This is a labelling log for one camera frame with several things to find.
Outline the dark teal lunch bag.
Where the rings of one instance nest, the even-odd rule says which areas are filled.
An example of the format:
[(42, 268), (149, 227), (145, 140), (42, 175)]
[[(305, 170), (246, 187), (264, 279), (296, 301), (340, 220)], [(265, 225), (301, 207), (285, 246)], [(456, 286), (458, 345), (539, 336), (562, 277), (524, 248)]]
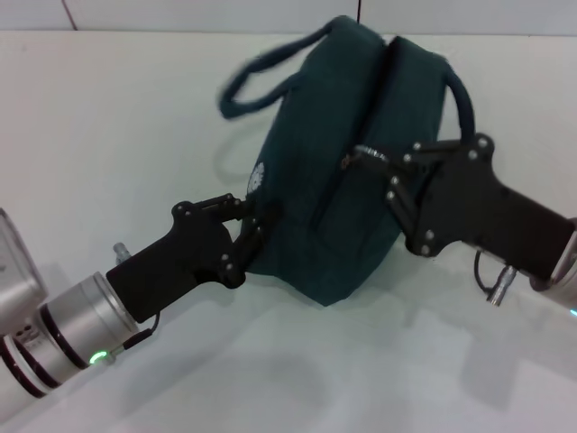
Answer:
[(475, 133), (470, 96), (445, 58), (338, 16), (249, 61), (221, 93), (234, 119), (272, 104), (272, 123), (247, 186), (281, 220), (250, 272), (286, 282), (322, 306), (348, 298), (381, 264), (400, 229), (386, 180), (353, 161), (358, 145), (401, 155), (437, 139), (444, 98), (462, 137)]

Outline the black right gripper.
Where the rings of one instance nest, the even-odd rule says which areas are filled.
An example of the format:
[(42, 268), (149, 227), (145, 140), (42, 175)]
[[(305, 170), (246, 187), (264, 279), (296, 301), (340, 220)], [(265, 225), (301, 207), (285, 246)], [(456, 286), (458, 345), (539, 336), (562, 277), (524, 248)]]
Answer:
[(528, 276), (547, 281), (575, 231), (573, 222), (507, 187), (497, 178), (495, 145), (486, 134), (377, 149), (369, 170), (427, 174), (416, 204), (400, 176), (389, 180), (386, 202), (414, 254), (433, 257), (449, 244), (476, 247)]

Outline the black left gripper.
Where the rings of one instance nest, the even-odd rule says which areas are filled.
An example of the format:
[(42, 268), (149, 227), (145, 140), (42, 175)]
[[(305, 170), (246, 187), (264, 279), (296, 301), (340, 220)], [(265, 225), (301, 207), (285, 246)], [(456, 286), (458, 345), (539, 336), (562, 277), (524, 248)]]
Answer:
[[(171, 210), (173, 224), (161, 239), (116, 265), (106, 278), (132, 318), (142, 323), (196, 286), (217, 282), (236, 289), (261, 253), (282, 206), (224, 194), (199, 203), (180, 202)], [(233, 241), (224, 223), (242, 222)]]

